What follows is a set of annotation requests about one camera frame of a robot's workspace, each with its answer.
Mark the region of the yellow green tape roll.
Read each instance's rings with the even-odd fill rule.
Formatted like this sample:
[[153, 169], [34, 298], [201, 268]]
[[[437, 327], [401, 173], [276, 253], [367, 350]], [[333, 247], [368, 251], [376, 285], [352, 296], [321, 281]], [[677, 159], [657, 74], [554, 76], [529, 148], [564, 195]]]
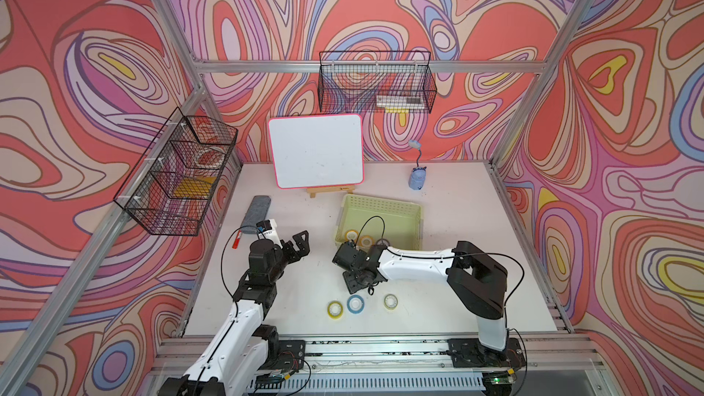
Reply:
[[326, 308], [327, 315], [334, 320], [342, 317], [345, 310], [344, 304], [339, 301], [331, 301]]

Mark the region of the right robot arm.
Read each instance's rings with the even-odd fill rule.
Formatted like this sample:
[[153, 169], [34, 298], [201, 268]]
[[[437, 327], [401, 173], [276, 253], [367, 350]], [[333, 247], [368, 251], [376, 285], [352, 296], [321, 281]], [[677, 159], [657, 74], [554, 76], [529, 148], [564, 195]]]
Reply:
[[444, 283], [478, 322], [478, 342], [486, 349], [504, 351], [508, 343], [505, 295], [508, 271], [468, 241], [452, 249], [437, 251], [403, 250], [377, 244], [358, 249], [342, 244], [332, 260], [343, 270], [351, 294], [374, 294], [383, 282], [420, 281]]

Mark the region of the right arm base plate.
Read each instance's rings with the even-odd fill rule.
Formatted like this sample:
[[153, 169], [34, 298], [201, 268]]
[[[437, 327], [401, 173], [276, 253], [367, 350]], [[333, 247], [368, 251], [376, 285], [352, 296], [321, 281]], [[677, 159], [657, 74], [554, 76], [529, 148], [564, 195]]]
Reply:
[[523, 345], [515, 337], [509, 337], [501, 351], [482, 346], [477, 338], [451, 338], [447, 344], [447, 354], [456, 369], [520, 370], [527, 364]]

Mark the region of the orange tape roll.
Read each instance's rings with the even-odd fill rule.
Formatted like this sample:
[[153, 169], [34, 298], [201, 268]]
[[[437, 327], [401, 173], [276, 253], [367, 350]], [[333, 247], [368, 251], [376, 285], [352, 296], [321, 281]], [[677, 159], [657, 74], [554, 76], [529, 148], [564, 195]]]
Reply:
[[350, 229], [345, 234], [346, 242], [350, 242], [355, 246], [359, 245], [359, 231]]
[[362, 236], [360, 238], [359, 242], [357, 242], [357, 245], [361, 249], [371, 249], [374, 246], [374, 244], [375, 244], [375, 239], [372, 238], [371, 236]]

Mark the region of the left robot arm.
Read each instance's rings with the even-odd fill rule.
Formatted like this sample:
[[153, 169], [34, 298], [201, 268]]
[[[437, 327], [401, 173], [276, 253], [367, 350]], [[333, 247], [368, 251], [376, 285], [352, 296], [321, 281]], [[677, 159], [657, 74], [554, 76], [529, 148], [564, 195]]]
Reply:
[[262, 233], [250, 244], [249, 267], [231, 293], [225, 322], [185, 374], [165, 379], [157, 394], [246, 395], [249, 388], [288, 381], [306, 364], [305, 342], [280, 341], [277, 328], [264, 320], [285, 268], [310, 254], [309, 232], [283, 241], [274, 225], [258, 229]]

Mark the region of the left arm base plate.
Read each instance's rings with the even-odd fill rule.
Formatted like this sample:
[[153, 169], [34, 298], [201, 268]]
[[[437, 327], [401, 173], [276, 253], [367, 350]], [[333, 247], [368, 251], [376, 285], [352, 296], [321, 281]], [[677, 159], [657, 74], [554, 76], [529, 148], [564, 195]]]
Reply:
[[262, 370], [297, 372], [304, 365], [306, 342], [302, 339], [269, 341], [268, 355]]

